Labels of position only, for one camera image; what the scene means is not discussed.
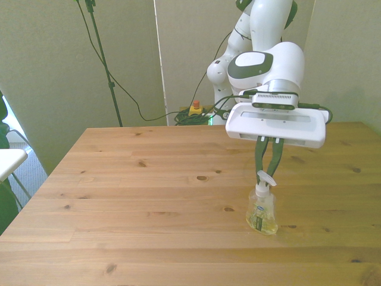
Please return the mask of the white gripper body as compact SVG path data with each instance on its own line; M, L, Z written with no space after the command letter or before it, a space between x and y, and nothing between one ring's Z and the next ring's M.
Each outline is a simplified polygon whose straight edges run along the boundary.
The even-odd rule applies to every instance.
M229 137L256 141L262 136L280 138L286 145L320 148L326 138L329 112L310 108L277 110L236 104L226 122Z

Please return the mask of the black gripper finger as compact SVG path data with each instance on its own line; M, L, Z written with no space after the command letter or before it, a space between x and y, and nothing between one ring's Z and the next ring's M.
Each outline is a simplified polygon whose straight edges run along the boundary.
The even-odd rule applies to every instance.
M283 138L272 138L272 158L268 165L266 173L271 177L274 176L277 167L280 164L282 154L283 154L284 139Z
M267 146L268 137L258 136L255 145L255 172L257 177L257 184L260 183L260 176L258 175L258 172L263 170L263 157L266 153Z

